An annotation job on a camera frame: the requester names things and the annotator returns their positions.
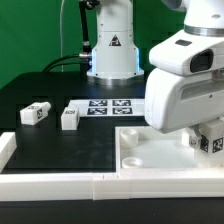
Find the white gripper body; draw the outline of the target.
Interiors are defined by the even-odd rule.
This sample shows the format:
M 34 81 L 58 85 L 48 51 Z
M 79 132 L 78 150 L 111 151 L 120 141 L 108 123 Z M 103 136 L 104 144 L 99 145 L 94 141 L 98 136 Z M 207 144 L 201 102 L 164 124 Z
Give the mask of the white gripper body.
M 146 83 L 145 120 L 169 133 L 224 116 L 224 81 L 211 72 L 179 76 L 158 68 Z

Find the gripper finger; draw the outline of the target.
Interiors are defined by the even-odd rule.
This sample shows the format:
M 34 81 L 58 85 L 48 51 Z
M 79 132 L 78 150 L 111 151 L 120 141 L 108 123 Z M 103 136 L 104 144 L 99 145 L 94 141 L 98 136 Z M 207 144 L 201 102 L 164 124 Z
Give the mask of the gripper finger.
M 199 126 L 194 125 L 194 126 L 188 127 L 187 133 L 189 135 L 189 146 L 194 149 L 199 149 L 201 144 L 201 139 L 202 139 Z

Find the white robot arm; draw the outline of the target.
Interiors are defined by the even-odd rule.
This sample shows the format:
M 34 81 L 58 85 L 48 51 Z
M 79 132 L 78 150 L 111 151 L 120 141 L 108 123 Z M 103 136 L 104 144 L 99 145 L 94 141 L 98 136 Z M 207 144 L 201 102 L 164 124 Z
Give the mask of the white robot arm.
M 186 13 L 184 28 L 149 52 L 155 69 L 145 89 L 145 120 L 154 129 L 188 131 L 198 148 L 200 126 L 224 116 L 224 0 L 162 0 Z M 133 43 L 132 0 L 99 0 L 91 81 L 126 84 L 143 74 Z

